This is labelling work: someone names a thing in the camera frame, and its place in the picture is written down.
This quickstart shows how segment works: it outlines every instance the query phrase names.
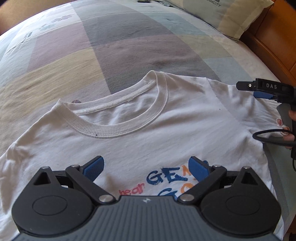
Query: black cable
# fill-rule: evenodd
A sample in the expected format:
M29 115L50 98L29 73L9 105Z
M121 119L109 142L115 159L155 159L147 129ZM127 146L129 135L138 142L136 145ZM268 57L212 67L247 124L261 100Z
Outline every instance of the black cable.
M291 147L296 147L296 142L295 141L282 141L282 140L272 140L266 137L259 137L258 135L265 134L265 133L270 133L270 132L287 132L289 134L294 135L292 131L284 130L284 129L272 129L272 130L265 130L265 131L258 131L253 134L253 138L255 140L261 141L261 142L266 142L266 143L271 143L279 146L291 146Z
M295 152L295 155L294 155L293 160L292 160L292 166L293 166L294 171L296 172L295 163L294 163L295 157L296 157L296 152Z

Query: wooden bed frame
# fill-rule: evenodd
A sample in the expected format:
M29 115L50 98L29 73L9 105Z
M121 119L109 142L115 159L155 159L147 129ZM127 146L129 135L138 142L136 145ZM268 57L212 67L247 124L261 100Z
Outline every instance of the wooden bed frame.
M284 0L273 1L240 40L281 82L296 86L296 10Z

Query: pillowcase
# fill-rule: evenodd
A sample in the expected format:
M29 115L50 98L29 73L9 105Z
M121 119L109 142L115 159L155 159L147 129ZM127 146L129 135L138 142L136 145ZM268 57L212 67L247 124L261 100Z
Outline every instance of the pillowcase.
M167 0L222 34L239 39L272 0Z

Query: blue clip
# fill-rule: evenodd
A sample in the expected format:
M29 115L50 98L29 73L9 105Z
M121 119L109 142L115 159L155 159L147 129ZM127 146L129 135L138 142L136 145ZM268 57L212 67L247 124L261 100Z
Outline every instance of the blue clip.
M261 98L261 99L269 99L269 100L271 100L274 95L268 94L268 93L265 93L265 92L261 92L261 91L254 91L253 96L255 98Z
M104 170L104 159L98 156L82 166L82 174L92 182Z
M207 161L201 161L198 158L192 156L188 161L188 169L190 173L196 178L196 180L200 182L210 174L211 167Z

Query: patterned bedsheet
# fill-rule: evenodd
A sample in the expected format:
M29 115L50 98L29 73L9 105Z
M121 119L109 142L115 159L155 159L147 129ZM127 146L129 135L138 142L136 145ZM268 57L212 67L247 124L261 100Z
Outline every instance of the patterned bedsheet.
M79 0L0 36L0 155L59 98L95 100L152 69L227 84L277 80L243 43L179 9L154 1ZM288 151L264 148L287 230L296 213L296 175Z

